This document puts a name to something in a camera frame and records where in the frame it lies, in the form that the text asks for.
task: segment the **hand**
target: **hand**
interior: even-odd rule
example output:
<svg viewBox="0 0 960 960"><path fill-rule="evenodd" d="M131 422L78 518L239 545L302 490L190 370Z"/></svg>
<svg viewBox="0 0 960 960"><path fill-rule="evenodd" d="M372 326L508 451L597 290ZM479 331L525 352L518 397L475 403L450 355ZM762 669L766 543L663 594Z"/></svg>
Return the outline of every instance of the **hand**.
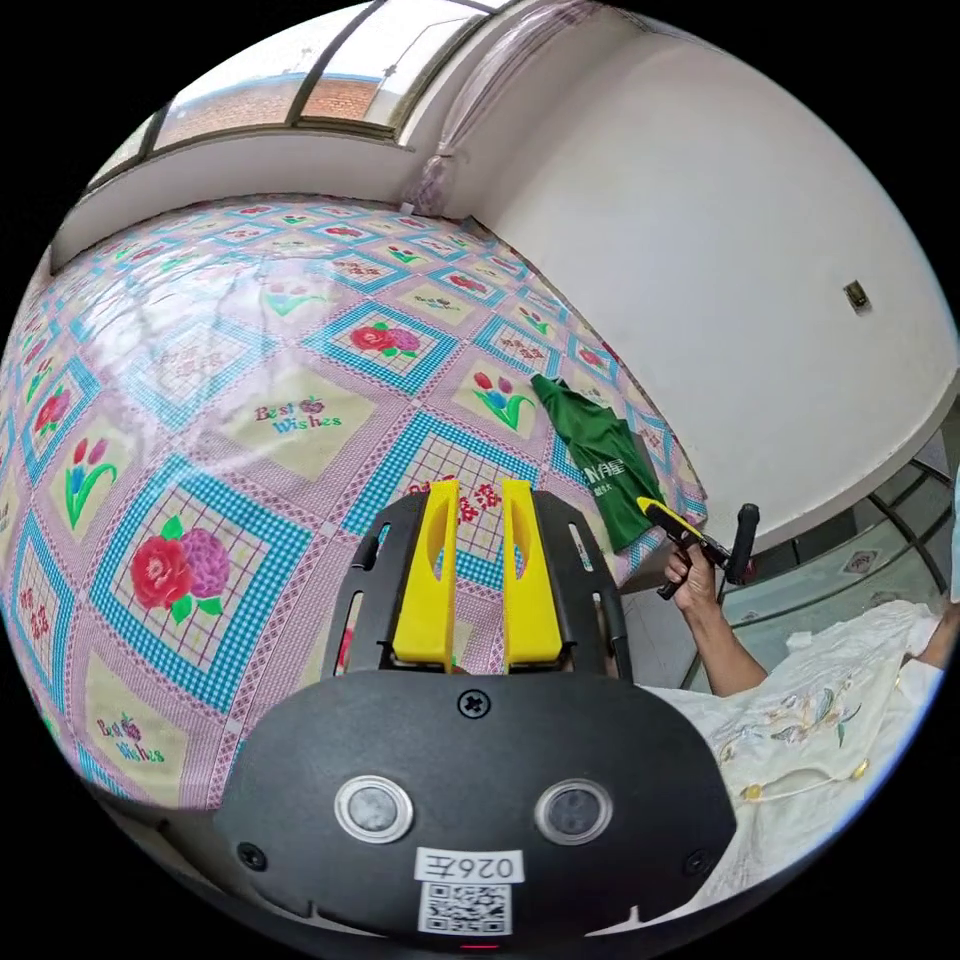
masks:
<svg viewBox="0 0 960 960"><path fill-rule="evenodd" d="M693 544L687 554L690 565L683 559L679 547L674 545L666 568L667 579L672 583L680 583L684 577L687 578L673 595L673 602L684 616L717 606L717 581L713 564L697 544Z"/></svg>

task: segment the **qr code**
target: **qr code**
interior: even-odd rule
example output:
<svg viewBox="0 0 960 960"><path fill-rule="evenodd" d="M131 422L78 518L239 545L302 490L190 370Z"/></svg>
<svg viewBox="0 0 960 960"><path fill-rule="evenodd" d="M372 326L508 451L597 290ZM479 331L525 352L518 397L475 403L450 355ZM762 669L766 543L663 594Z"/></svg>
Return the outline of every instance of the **qr code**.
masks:
<svg viewBox="0 0 960 960"><path fill-rule="evenodd" d="M423 933L504 936L510 933L510 886L425 883L420 898Z"/></svg>

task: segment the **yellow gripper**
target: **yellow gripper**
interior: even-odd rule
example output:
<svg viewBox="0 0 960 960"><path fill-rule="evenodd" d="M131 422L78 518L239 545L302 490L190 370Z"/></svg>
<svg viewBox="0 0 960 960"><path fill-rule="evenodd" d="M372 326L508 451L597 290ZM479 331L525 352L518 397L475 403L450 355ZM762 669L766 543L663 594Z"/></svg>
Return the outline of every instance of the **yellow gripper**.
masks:
<svg viewBox="0 0 960 960"><path fill-rule="evenodd" d="M443 664L447 673L453 671L459 493L456 480L438 481L430 487L393 635L398 660ZM435 571L441 550L438 576Z"/></svg>
<svg viewBox="0 0 960 960"><path fill-rule="evenodd" d="M523 480L503 481L503 639L508 673L513 666L554 663L562 647L533 495Z"/></svg>

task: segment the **green shirt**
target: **green shirt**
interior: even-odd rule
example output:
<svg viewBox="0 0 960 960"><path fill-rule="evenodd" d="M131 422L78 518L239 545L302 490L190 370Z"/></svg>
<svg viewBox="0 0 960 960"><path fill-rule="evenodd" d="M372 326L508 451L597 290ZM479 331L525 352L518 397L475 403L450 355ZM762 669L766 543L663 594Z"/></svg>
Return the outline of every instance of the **green shirt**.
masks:
<svg viewBox="0 0 960 960"><path fill-rule="evenodd" d="M662 502L663 494L627 421L609 407L575 393L563 380L547 380L538 373L531 385L573 462L583 471L614 552L629 547L652 526L640 512L637 497Z"/></svg>

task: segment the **bedsheet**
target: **bedsheet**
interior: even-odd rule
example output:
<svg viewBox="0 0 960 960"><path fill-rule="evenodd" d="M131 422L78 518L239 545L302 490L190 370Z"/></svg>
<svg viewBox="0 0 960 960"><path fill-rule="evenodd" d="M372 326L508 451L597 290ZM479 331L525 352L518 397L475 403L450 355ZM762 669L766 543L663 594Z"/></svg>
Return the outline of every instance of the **bedsheet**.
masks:
<svg viewBox="0 0 960 960"><path fill-rule="evenodd" d="M670 506L703 494L615 355L476 225L331 197L196 205L38 283L0 369L0 575L14 652L84 777L216 806L244 738L317 678L374 515L460 482L456 656L502 669L500 481L584 512L534 373L613 406Z"/></svg>

